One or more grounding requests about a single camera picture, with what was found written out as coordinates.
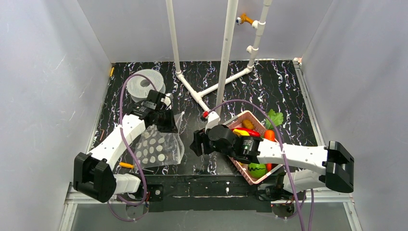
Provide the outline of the pink plastic basket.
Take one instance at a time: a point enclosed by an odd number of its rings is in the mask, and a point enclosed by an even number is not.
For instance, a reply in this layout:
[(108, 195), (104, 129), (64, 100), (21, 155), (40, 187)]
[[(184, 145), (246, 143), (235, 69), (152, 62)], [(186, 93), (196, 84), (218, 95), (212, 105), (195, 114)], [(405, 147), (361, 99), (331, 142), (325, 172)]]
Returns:
[(259, 147), (260, 139), (263, 137), (265, 131), (267, 130), (262, 123), (251, 113), (249, 110), (245, 110), (238, 115), (232, 117), (230, 120), (224, 123), (231, 130), (233, 128), (242, 128), (242, 121), (249, 119), (255, 126), (255, 131), (259, 132), (261, 137), (251, 137), (251, 136), (242, 136), (241, 144), (241, 155), (236, 158), (231, 158), (232, 163), (236, 166), (238, 171), (243, 175), (245, 180), (250, 185), (260, 184), (263, 180), (271, 176), (283, 166), (282, 164), (275, 164), (275, 167), (267, 172), (263, 177), (259, 179), (252, 178), (247, 171), (247, 166), (250, 163), (259, 164), (256, 154), (258, 153), (257, 148)]

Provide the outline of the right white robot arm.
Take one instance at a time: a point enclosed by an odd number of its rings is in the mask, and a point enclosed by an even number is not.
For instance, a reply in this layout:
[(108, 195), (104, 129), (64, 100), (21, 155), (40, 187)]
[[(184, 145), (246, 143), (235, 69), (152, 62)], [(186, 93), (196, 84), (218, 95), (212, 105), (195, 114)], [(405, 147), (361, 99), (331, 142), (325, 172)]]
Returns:
[(288, 172), (282, 189), (288, 193), (326, 187), (339, 193), (354, 191), (354, 157), (337, 141), (327, 146), (279, 144), (234, 133), (225, 125), (196, 130), (190, 149), (197, 155), (218, 152), (243, 164), (279, 164), (298, 167)]

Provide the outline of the orange toy carrot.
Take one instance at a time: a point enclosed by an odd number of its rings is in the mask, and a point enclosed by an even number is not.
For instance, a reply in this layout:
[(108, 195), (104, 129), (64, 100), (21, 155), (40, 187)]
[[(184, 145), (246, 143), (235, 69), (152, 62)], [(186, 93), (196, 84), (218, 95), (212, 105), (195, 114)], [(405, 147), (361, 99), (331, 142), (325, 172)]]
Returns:
[[(266, 130), (265, 133), (264, 133), (264, 139), (275, 142), (275, 133), (274, 133), (274, 131), (273, 130)], [(267, 172), (271, 171), (275, 167), (275, 164), (272, 164), (272, 163), (267, 163), (265, 165), (266, 165), (266, 168), (267, 168)]]

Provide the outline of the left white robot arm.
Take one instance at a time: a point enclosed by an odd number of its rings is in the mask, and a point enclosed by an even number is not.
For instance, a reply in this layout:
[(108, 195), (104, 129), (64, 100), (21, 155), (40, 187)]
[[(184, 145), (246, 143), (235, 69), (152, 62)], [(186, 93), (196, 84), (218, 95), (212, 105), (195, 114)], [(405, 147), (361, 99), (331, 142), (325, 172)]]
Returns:
[(101, 203), (112, 196), (136, 193), (143, 186), (143, 198), (147, 197), (147, 183), (143, 172), (114, 174), (113, 170), (125, 151), (131, 152), (130, 144), (143, 132), (154, 126), (161, 133), (177, 133), (172, 97), (151, 90), (145, 100), (134, 103), (126, 112), (120, 112), (117, 127), (88, 153), (79, 153), (74, 159), (73, 188)]

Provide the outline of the yellow toy banana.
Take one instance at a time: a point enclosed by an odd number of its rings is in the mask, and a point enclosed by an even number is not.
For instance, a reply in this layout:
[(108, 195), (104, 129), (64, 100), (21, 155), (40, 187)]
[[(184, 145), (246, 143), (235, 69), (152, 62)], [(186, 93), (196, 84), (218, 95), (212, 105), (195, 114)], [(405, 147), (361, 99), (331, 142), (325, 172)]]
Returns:
[(236, 128), (234, 128), (234, 129), (232, 130), (232, 132), (233, 132), (234, 134), (236, 134), (237, 136), (239, 136), (239, 137), (242, 137), (242, 136), (250, 136), (249, 133), (248, 133), (246, 130), (241, 130), (241, 129), (236, 129)]

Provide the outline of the clear dotted zip bag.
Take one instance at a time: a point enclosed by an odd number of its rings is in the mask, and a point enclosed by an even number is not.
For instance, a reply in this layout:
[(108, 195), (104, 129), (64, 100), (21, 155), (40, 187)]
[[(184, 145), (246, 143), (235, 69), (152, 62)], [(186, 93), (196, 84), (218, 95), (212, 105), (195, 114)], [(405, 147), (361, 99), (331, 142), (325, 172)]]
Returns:
[(180, 127), (184, 113), (175, 115), (175, 133), (161, 133), (157, 126), (146, 129), (135, 139), (131, 147), (142, 168), (178, 165), (184, 156), (185, 148), (180, 138)]

